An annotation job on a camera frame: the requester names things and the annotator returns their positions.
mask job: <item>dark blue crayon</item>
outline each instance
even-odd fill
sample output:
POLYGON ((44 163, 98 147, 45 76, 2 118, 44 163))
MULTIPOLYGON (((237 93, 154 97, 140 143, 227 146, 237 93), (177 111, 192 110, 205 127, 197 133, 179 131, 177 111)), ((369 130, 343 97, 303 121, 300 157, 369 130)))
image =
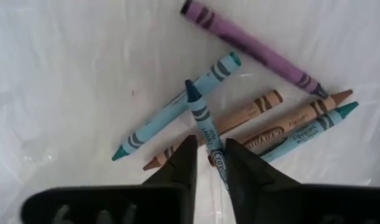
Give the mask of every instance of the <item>dark blue crayon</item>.
POLYGON ((197 122, 198 128, 203 134, 206 147, 209 149, 212 158, 215 160, 219 175, 228 189, 226 161, 223 156, 223 143, 220 140, 215 125, 213 124, 206 101, 191 80, 185 81, 185 87, 187 89, 188 107, 197 122))

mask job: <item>white fabric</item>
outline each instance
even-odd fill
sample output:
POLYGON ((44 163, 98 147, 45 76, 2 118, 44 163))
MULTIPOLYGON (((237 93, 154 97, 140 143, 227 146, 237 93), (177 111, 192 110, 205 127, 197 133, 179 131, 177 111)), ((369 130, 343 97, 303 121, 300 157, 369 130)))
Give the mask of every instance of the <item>white fabric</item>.
MULTIPOLYGON (((360 106, 272 164, 300 182, 380 186, 380 1, 203 0, 360 106)), ((194 122, 176 119, 138 152, 120 140, 231 48, 180 16, 176 0, 0 0, 0 223, 44 189, 140 184, 142 166, 194 122)), ((277 89, 284 103, 240 133, 312 101, 240 54, 208 97, 213 116, 277 89)), ((195 223, 234 223, 216 170, 198 153, 195 223)))

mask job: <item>crayon tip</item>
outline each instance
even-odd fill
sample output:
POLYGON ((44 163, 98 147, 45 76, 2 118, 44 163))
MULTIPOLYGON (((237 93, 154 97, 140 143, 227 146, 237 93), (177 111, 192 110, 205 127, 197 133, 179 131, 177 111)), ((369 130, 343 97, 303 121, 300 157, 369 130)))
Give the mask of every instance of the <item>crayon tip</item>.
POLYGON ((180 13, 185 15, 188 11, 188 8, 190 7, 190 4, 191 4, 191 1, 192 0, 186 0, 183 7, 182 7, 182 10, 180 10, 180 13))
POLYGON ((238 56, 236 55, 236 53, 230 52, 229 55, 234 60, 235 64, 237 64, 238 66, 241 66, 241 64, 242 64, 241 60, 238 58, 238 56))
POLYGON ((187 96, 188 96, 188 102, 189 103, 193 103, 202 97, 201 93, 197 90, 197 88, 195 88, 195 86, 191 82, 191 80, 185 81, 185 88, 187 90, 187 96))
POLYGON ((333 101, 335 101, 336 105, 339 105, 341 102, 343 102, 347 97, 349 97, 351 94, 353 94, 352 90, 346 90, 337 94, 331 95, 333 98, 333 101))
POLYGON ((113 161, 116 161, 116 160, 118 160, 118 159, 120 159, 120 158, 122 158, 122 157, 124 157, 124 156, 128 156, 129 155, 129 153, 127 153, 124 149, 123 149, 123 147, 122 147, 122 145, 119 147, 119 149, 115 152, 115 154, 114 154, 114 156, 111 158, 113 161))
POLYGON ((157 158, 152 158, 152 160, 147 163, 147 165, 145 165, 142 170, 144 171, 147 171, 147 170, 151 170, 153 168, 158 168, 158 167, 161 167, 160 163, 158 162, 157 158))
POLYGON ((345 119, 347 115, 349 115, 358 105, 358 102, 355 101, 341 106, 339 108, 336 108, 335 111, 338 112, 343 119, 345 119))
POLYGON ((208 155, 208 161, 209 161, 209 164, 211 165, 211 166, 215 166, 215 161, 213 160, 213 158, 212 158, 212 156, 209 154, 208 155))

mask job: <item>light blue crayon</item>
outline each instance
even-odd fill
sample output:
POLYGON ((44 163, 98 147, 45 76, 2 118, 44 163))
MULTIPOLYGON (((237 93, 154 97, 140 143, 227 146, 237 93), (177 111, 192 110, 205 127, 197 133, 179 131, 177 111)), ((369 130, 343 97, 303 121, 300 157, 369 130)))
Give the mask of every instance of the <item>light blue crayon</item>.
POLYGON ((202 131, 206 147, 210 150, 210 154, 215 160, 219 175, 228 190, 226 161, 223 156, 223 143, 220 140, 215 125, 213 124, 206 101, 203 99, 197 88, 192 84, 191 80, 185 81, 185 87, 188 95, 188 107, 197 122, 198 128, 202 131))
MULTIPOLYGON (((235 53, 231 52, 229 55, 223 57, 212 65, 208 72, 199 76, 194 81, 194 85, 199 89, 202 95, 207 95, 225 78, 237 70, 239 66, 241 66, 241 61, 235 53)), ((160 130, 186 111, 187 108, 187 94, 184 91, 158 111, 158 113, 153 115, 145 125, 134 131, 121 144, 118 151, 112 157, 112 160, 115 161, 136 151, 144 143, 154 137, 160 130)))
POLYGON ((297 146, 313 139, 315 136, 318 136, 322 132, 343 121, 357 106, 358 102, 352 102, 319 117, 308 126, 295 131, 295 133, 284 138, 280 143, 262 152, 260 157, 266 162, 271 162, 274 159, 287 154, 297 146))

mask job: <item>purple crayon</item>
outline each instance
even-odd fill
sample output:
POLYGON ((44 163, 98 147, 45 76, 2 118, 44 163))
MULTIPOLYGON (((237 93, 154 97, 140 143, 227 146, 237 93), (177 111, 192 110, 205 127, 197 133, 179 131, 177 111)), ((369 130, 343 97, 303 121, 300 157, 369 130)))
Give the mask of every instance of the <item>purple crayon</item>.
POLYGON ((322 88, 321 84, 310 75, 307 75, 288 60, 260 43, 240 26, 208 9, 204 4, 188 0, 184 3, 180 13, 196 25, 203 27, 223 41, 248 54, 288 82, 297 85, 310 94, 324 99, 328 97, 328 93, 322 88))

